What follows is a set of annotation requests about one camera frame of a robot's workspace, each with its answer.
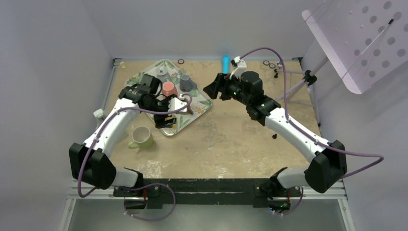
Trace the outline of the yellow mug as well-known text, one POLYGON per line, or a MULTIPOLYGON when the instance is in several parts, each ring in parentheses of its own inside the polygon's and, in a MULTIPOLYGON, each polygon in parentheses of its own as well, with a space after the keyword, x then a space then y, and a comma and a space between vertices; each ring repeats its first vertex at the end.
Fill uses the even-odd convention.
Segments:
POLYGON ((177 119, 172 117, 172 118, 160 121, 157 127, 158 128, 172 128, 176 123, 177 123, 177 119))

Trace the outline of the light green mug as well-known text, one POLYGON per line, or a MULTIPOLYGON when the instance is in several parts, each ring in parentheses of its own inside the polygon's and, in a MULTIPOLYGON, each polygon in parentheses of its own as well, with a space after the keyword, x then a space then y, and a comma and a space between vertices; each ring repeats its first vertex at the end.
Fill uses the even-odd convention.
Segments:
POLYGON ((148 127, 135 128, 131 134, 132 141, 128 144, 129 149, 149 148, 153 145, 153 136, 148 127))

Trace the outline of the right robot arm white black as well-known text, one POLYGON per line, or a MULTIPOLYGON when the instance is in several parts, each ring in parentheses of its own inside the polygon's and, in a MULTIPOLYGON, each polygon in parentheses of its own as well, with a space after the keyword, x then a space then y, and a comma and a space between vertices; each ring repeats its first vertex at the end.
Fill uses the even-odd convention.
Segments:
POLYGON ((316 135, 287 116, 277 101, 264 94, 263 81, 257 72, 245 71, 239 78, 219 73, 204 87, 204 92, 211 99, 234 99, 244 104, 252 120, 282 136, 308 161, 307 167, 284 167, 273 174, 270 189, 274 195, 281 196, 295 186, 325 193, 347 173, 344 145, 316 135))

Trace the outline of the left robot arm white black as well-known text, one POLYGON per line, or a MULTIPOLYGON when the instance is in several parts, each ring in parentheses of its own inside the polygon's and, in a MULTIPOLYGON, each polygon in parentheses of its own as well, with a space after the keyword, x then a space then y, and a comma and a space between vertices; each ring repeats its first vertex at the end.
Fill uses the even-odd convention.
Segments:
POLYGON ((132 197, 142 194, 145 188, 143 174, 137 170, 116 167, 111 154, 130 123, 141 113, 152 114, 157 128, 170 128, 176 124, 175 114, 187 111, 191 95, 184 93, 161 93, 164 83, 151 75, 142 76, 141 82, 124 87, 107 118, 90 137, 82 143, 73 143, 69 148, 71 172, 77 180, 80 197, 82 183, 93 186, 93 190, 110 187, 125 188, 132 197))

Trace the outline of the blue grey textured mug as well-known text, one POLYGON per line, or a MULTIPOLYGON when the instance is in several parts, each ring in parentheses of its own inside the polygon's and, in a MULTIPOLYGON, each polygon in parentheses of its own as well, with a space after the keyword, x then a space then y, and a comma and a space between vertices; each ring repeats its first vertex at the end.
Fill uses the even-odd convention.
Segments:
POLYGON ((180 77, 179 89, 182 92, 190 92, 191 90, 197 89, 196 83, 187 74, 183 74, 180 77))

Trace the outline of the brown small mug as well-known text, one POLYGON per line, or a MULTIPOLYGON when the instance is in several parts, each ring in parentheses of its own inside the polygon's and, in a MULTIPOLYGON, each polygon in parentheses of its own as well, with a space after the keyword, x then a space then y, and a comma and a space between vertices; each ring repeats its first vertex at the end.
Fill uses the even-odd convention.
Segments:
POLYGON ((190 114, 190 115, 193 115, 193 114, 194 114, 193 110, 191 109, 191 104, 189 104, 188 107, 187 107, 187 113, 190 114))

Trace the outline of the pink mug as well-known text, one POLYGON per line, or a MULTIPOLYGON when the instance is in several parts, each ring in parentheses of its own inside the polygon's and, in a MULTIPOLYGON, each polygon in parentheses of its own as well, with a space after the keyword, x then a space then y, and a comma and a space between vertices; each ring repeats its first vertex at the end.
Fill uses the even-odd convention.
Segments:
POLYGON ((162 94, 166 97, 171 96, 171 95, 175 95, 177 98, 179 97, 176 86, 174 85, 173 82, 170 82, 170 81, 163 83, 162 94))

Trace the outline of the light grey mug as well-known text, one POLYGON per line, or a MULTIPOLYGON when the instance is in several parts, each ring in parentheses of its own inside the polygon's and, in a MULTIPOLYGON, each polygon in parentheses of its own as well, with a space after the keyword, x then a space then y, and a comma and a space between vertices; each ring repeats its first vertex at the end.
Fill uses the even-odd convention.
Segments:
POLYGON ((168 71, 168 68, 166 66, 159 66, 156 68, 156 77, 161 81, 161 82, 167 82, 169 81, 169 78, 171 77, 168 71))

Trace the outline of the blue cylinder tube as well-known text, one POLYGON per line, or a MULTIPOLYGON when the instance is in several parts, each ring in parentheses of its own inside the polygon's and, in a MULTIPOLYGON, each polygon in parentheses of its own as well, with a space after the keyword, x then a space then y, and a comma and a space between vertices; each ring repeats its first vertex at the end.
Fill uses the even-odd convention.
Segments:
POLYGON ((228 54, 225 54, 222 57, 222 73, 227 74, 230 72, 230 56, 228 54))

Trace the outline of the white tripod stand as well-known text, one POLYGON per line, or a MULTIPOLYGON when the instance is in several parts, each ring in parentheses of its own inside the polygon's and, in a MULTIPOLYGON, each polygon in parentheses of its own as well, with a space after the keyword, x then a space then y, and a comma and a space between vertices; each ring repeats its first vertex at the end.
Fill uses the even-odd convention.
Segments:
POLYGON ((325 55, 320 61, 319 63, 312 68, 311 70, 306 70, 306 71, 294 71, 294 70, 286 70, 286 74, 290 75, 289 78, 289 86, 290 88, 287 89, 287 87, 285 87, 284 89, 286 90, 286 94, 282 94, 281 96, 279 96, 276 100, 282 100, 284 99, 284 97, 286 97, 287 102, 288 103, 296 103, 296 104, 302 104, 302 105, 307 105, 305 103, 300 103, 300 102, 296 102, 294 100, 291 100, 291 98, 296 95, 298 93, 298 91, 300 89, 302 89, 303 87, 307 87, 309 96, 311 97, 311 104, 308 104, 308 106, 311 106, 314 110, 315 113, 315 117, 316 117, 316 121, 318 124, 318 127, 320 127, 320 116, 319 116, 319 105, 318 105, 318 101, 317 101, 317 94, 316 94, 316 81, 317 81, 317 77, 316 77, 316 73, 329 61, 329 58, 325 55), (294 86, 292 86, 291 84, 291 80, 292 80, 292 74, 296 74, 296 75, 302 75, 303 78, 296 83, 294 86))

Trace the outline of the perforated translucent panel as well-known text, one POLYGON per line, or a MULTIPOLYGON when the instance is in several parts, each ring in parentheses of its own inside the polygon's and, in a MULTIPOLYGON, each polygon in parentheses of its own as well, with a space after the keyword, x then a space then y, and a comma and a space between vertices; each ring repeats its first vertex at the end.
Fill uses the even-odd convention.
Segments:
POLYGON ((323 0, 302 17, 354 94, 408 63, 405 0, 323 0))

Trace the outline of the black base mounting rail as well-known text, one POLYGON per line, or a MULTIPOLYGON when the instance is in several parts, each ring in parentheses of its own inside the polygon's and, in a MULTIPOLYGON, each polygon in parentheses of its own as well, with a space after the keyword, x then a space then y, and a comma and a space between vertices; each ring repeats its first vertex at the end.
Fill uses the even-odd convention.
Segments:
POLYGON ((144 179, 146 189, 131 191, 116 186, 114 197, 139 198, 148 209, 163 205, 250 205, 288 208, 289 197, 299 197, 300 189, 277 189, 269 178, 255 179, 144 179))

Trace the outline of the aluminium frame rail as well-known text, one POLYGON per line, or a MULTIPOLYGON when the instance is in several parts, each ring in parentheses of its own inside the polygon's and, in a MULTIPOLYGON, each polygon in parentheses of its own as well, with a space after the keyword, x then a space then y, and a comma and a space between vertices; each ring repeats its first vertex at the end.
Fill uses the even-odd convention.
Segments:
POLYGON ((113 110, 88 139, 70 147, 71 171, 77 183, 90 184, 94 190, 110 189, 113 197, 123 200, 124 215, 132 219, 138 218, 135 210, 156 213, 171 205, 163 219, 178 207, 190 208, 193 221, 206 230, 216 219, 248 221, 249 211, 257 216, 248 227, 255 231, 262 226, 284 231, 288 225, 297 231, 353 230, 345 198, 333 198, 330 206, 322 204, 328 200, 327 190, 346 176, 344 145, 316 135, 288 115, 264 94, 262 80, 246 70, 240 57, 232 64, 233 72, 218 73, 204 92, 211 99, 244 104, 252 120, 281 135, 306 158, 308 166, 284 167, 263 179, 145 179, 138 171, 115 167, 110 160, 112 149, 140 113, 152 114, 157 128, 169 128, 176 123, 175 114, 186 112, 193 101, 188 93, 159 94, 160 79, 145 74, 141 83, 122 89, 113 110))

